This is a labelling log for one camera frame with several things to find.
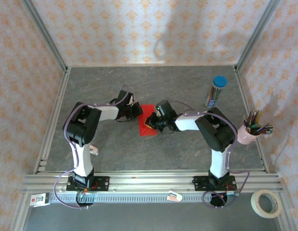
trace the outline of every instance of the orange patterned wall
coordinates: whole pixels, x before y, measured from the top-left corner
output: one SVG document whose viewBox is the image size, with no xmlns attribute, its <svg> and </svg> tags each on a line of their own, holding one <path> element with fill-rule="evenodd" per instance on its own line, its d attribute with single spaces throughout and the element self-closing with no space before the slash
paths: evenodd
<svg viewBox="0 0 298 231">
<path fill-rule="evenodd" d="M 269 0 L 33 2 L 68 65 L 232 65 Z"/>
<path fill-rule="evenodd" d="M 0 230 L 32 173 L 62 71 L 20 0 L 0 0 Z"/>
<path fill-rule="evenodd" d="M 272 170 L 283 177 L 298 229 L 298 1 L 283 0 L 240 73 L 249 103 L 274 125 L 261 138 Z"/>
</svg>

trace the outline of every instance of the purple cable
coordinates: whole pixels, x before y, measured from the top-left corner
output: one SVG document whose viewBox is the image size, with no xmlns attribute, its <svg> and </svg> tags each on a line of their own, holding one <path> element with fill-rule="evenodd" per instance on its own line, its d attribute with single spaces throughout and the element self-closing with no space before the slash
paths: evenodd
<svg viewBox="0 0 298 231">
<path fill-rule="evenodd" d="M 65 123 L 65 125 L 64 125 L 63 135 L 64 135 L 65 139 L 66 139 L 66 140 L 73 146 L 73 148 L 74 148 L 74 150 L 75 150 L 75 155 L 76 155 L 76 167 L 74 167 L 73 169 L 71 169 L 71 170 L 69 170 L 69 171 L 66 171 L 66 172 L 62 173 L 62 174 L 56 179 L 56 181 L 55 181 L 55 183 L 54 183 L 54 187 L 53 187 L 54 196 L 56 197 L 56 199 L 57 199 L 62 205 L 67 206 L 67 207 L 69 207 L 69 208 L 77 208 L 77 209 L 81 209 L 81 208 L 82 208 L 82 207 L 79 207 L 79 206 L 76 207 L 76 206 L 73 206 L 73 205 L 69 205 L 69 204 L 63 202 L 63 201 L 59 198 L 59 196 L 57 195 L 57 193 L 56 193 L 56 185 L 57 185 L 59 179 L 60 179 L 62 176 L 66 175 L 66 174 L 68 174 L 68 173 L 70 173 L 70 172 L 73 172 L 73 171 L 78 167 L 78 164 L 79 164 L 79 159 L 78 159 L 78 153 L 77 153 L 76 145 L 75 145 L 73 142 L 71 142 L 70 139 L 69 139 L 68 136 L 67 136 L 68 125 L 69 125 L 69 123 L 70 123 L 72 117 L 75 115 L 75 113 L 76 113 L 81 107 L 84 107 L 84 106 L 102 107 L 102 106 L 116 106 L 116 105 L 120 104 L 122 101 L 124 101 L 124 100 L 126 99 L 126 97 L 127 97 L 128 94 L 129 94 L 128 86 L 127 86 L 127 85 L 123 85 L 123 87 L 126 87 L 126 88 L 127 88 L 127 92 L 126 92 L 125 96 L 124 96 L 120 101 L 118 101 L 117 103 L 114 103 L 114 104 L 101 104 L 101 105 L 96 105 L 96 104 L 92 105 L 92 104 L 88 104 L 88 103 L 83 103 L 83 104 L 78 105 L 78 106 L 71 112 L 71 114 L 69 115 L 69 117 L 68 117 L 68 119 L 67 119 L 67 121 L 66 121 L 66 123 Z"/>
<path fill-rule="evenodd" d="M 228 172 L 230 172 L 230 173 L 233 173 L 233 174 L 239 174 L 239 173 L 247 173 L 247 176 L 246 176 L 246 178 L 245 178 L 245 180 L 243 181 L 243 184 L 242 184 L 242 187 L 239 189 L 239 193 L 241 193 L 241 191 L 243 190 L 243 187 L 244 187 L 244 185 L 245 185 L 245 183 L 246 183 L 246 181 L 247 181 L 247 179 L 248 179 L 248 177 L 249 177 L 249 171 L 239 171 L 239 172 L 232 172 L 232 171 L 230 171 L 230 169 L 229 169 L 229 154 L 230 154 L 230 150 L 232 149 L 232 147 L 234 146 L 234 144 L 237 142 L 237 131 L 236 131 L 236 129 L 235 129 L 235 127 L 228 121 L 228 120 L 226 120 L 225 118 L 223 118 L 223 117 L 221 117 L 220 115 L 217 115 L 217 114 L 214 114 L 214 113 L 210 113 L 210 112 L 198 112 L 197 114 L 184 114 L 184 116 L 186 116 L 186 117 L 191 117 L 191 116 L 201 116 L 201 115 L 210 115 L 210 116 L 214 116 L 214 117 L 217 117 L 217 118 L 219 118 L 219 119 L 221 119 L 222 121 L 224 121 L 227 125 L 229 125 L 229 127 L 231 128 L 231 130 L 234 132 L 234 134 L 235 134 L 235 141 L 232 143 L 232 145 L 230 146 L 230 148 L 228 149 L 228 151 L 227 151 L 227 153 L 226 153 L 226 163 L 225 163 L 225 167 L 228 169 Z M 225 207 L 225 206 L 229 206 L 229 205 L 231 205 L 235 200 L 236 200 L 236 198 L 232 201 L 232 202 L 230 202 L 228 205 L 224 205 L 224 206 L 221 206 L 221 207 L 217 207 L 217 206 L 210 206 L 210 205 L 208 205 L 207 203 L 205 203 L 205 195 L 207 194 L 207 193 L 213 193 L 213 194 L 216 194 L 217 196 L 219 196 L 220 198 L 221 198 L 221 200 L 225 203 L 225 200 L 222 198 L 222 196 L 221 195 L 219 195 L 217 192 L 215 192 L 215 191 L 206 191 L 203 195 L 202 195 L 202 201 L 203 201 L 203 203 L 207 206 L 207 207 L 209 207 L 209 208 L 223 208 L 223 207 Z"/>
</svg>

